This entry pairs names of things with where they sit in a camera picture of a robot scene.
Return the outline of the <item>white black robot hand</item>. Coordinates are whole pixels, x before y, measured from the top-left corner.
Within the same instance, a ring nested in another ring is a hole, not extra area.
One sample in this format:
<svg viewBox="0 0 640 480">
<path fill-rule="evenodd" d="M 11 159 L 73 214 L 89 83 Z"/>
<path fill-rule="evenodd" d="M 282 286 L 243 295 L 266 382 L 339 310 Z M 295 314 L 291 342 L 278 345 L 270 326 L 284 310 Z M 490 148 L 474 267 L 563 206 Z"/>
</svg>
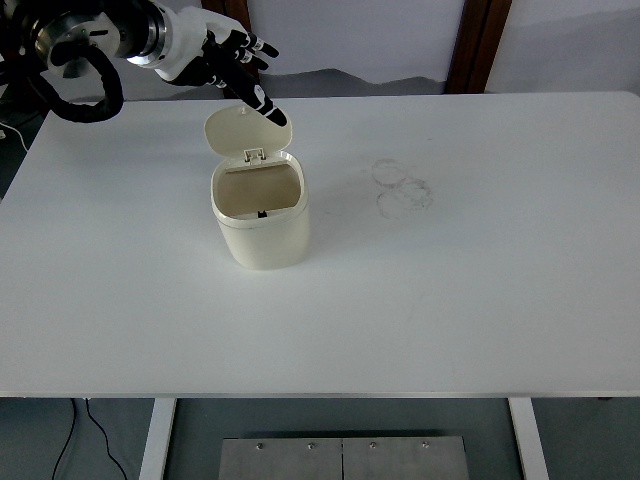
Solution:
<svg viewBox="0 0 640 480">
<path fill-rule="evenodd" d="M 170 46 L 154 67 L 165 82 L 228 88 L 275 125 L 287 125 L 286 115 L 245 69 L 247 64 L 267 69 L 268 64 L 258 55 L 274 59 L 279 55 L 275 47 L 247 31 L 237 20 L 219 13 L 185 7 L 166 14 L 169 19 L 166 39 Z"/>
</svg>

